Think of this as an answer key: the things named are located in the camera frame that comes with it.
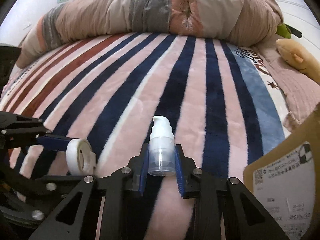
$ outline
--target roll of tape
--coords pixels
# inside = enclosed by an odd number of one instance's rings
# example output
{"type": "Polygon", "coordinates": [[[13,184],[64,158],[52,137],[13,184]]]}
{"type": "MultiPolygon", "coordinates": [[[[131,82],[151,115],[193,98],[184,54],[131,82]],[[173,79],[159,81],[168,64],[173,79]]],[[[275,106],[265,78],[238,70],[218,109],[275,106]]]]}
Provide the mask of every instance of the roll of tape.
{"type": "Polygon", "coordinates": [[[67,146],[66,159],[71,175],[93,175],[96,155],[87,140],[71,140],[67,146]]]}

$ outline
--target star print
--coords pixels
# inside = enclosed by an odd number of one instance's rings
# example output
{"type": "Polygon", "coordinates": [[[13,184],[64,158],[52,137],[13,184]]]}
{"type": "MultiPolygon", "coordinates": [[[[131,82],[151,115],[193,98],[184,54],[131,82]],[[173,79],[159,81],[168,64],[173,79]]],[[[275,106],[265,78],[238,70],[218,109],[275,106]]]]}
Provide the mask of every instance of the star print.
{"type": "Polygon", "coordinates": [[[270,82],[268,81],[268,85],[271,86],[272,88],[278,89],[278,86],[277,86],[276,84],[274,84],[273,82],[270,83],[270,82]]]}

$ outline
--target white pump dispenser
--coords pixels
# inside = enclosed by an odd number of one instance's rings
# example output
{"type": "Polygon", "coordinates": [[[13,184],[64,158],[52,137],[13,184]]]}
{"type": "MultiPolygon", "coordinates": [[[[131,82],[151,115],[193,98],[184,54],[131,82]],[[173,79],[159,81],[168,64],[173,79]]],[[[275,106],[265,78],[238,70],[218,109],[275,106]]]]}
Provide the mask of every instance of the white pump dispenser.
{"type": "Polygon", "coordinates": [[[174,156],[174,136],[169,120],[163,116],[153,117],[149,144],[149,174],[171,176],[176,173],[174,156]]]}

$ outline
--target silver bolt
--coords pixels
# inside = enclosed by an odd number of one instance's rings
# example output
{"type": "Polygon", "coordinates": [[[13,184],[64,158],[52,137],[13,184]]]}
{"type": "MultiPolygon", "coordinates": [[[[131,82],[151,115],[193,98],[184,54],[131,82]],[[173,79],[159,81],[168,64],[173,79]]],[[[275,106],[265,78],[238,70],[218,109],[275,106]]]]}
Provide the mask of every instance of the silver bolt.
{"type": "Polygon", "coordinates": [[[43,220],[44,219],[44,214],[40,210],[33,210],[31,213],[31,216],[35,220],[43,220]]]}
{"type": "Polygon", "coordinates": [[[239,183],[239,179],[237,179],[236,177],[231,177],[229,181],[231,184],[234,184],[234,185],[239,183]]]}
{"type": "Polygon", "coordinates": [[[47,188],[47,190],[49,191],[54,191],[57,189],[57,185],[54,184],[53,182],[48,183],[47,185],[45,185],[45,187],[47,188]]]}
{"type": "Polygon", "coordinates": [[[85,183],[90,183],[90,182],[92,182],[93,181],[93,177],[92,176],[86,176],[85,178],[84,178],[84,182],[85,183]]]}
{"type": "Polygon", "coordinates": [[[131,171],[131,169],[130,169],[129,167],[123,167],[123,168],[121,169],[121,172],[124,173],[124,174],[127,174],[127,173],[129,173],[130,171],[131,171]]]}
{"type": "Polygon", "coordinates": [[[193,170],[193,173],[196,174],[196,175],[201,175],[202,174],[202,170],[200,168],[195,168],[193,170]]]}

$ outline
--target plush toy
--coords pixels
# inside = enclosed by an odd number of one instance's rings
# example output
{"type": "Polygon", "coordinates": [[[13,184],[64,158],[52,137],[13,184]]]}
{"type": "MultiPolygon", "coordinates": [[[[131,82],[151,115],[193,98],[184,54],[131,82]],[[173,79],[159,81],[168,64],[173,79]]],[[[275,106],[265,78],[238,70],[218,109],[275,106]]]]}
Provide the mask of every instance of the plush toy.
{"type": "Polygon", "coordinates": [[[291,39],[279,39],[276,45],[281,57],[290,66],[320,85],[320,63],[305,47],[291,39]]]}

